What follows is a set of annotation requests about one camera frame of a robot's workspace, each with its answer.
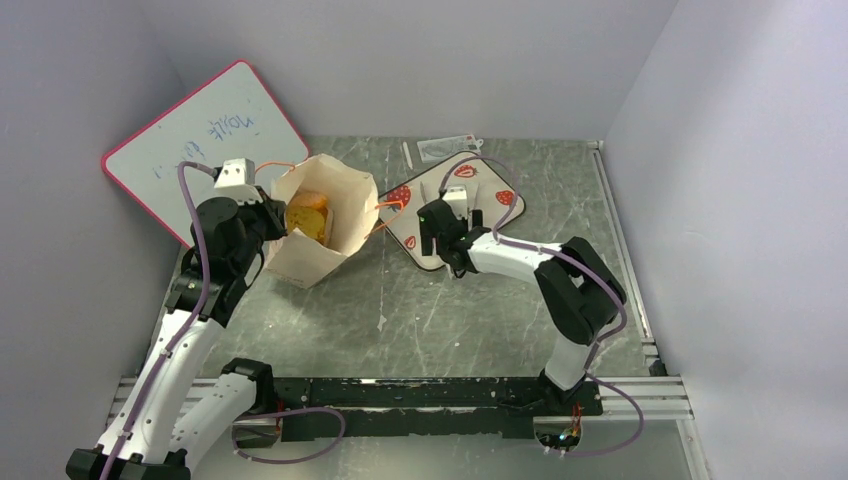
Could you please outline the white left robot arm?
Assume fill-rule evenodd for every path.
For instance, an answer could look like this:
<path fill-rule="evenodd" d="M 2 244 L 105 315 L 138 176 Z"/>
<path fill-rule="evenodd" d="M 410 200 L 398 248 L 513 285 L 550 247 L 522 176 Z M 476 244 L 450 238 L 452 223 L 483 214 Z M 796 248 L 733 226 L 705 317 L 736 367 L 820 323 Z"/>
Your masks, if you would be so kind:
<path fill-rule="evenodd" d="M 222 369 L 211 393 L 185 409 L 196 375 L 248 289 L 246 276 L 263 246 L 285 236 L 286 205 L 259 187 L 241 201 L 203 201 L 194 235 L 165 302 L 159 338 L 111 425 L 90 449 L 75 450 L 71 479 L 188 479 L 217 439 L 243 414 L 279 405 L 270 365 L 244 358 Z"/>

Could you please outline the white paper bag orange handles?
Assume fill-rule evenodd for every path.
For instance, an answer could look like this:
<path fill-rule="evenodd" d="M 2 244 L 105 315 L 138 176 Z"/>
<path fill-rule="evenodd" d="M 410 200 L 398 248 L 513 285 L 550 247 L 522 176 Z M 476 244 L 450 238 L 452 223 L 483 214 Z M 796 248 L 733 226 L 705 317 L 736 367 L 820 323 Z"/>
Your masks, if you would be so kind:
<path fill-rule="evenodd" d="M 300 288 L 309 288 L 357 253 L 366 240 L 388 226 L 380 220 L 385 206 L 377 195 L 372 174 L 356 170 L 340 160 L 319 154 L 289 166 L 271 182 L 271 198 L 290 207 L 300 191 L 328 197 L 327 244 L 322 245 L 300 230 L 269 243 L 264 270 Z"/>

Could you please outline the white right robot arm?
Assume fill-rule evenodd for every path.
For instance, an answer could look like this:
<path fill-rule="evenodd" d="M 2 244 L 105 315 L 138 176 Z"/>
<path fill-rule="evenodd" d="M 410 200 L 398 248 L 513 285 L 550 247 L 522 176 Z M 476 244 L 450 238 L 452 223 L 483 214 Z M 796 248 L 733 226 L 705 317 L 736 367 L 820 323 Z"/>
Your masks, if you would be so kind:
<path fill-rule="evenodd" d="M 602 331 L 615 319 L 627 320 L 626 291 L 599 254 L 581 237 L 544 244 L 471 227 L 442 199 L 421 207 L 417 217 L 421 253 L 438 256 L 455 277 L 501 275 L 538 288 L 558 334 L 539 398 L 548 412 L 565 413 L 578 399 Z"/>

